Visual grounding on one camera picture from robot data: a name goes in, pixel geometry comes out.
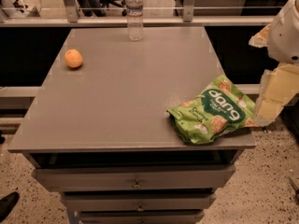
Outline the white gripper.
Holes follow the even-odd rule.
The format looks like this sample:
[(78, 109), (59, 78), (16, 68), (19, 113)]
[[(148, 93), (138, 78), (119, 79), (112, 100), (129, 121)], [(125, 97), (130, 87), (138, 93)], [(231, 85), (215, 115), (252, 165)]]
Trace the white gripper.
[(288, 0), (285, 6), (249, 45), (267, 46), (270, 58), (282, 62), (273, 71), (263, 72), (259, 97), (254, 108), (253, 121), (258, 126), (274, 122), (291, 99), (299, 92), (299, 2)]

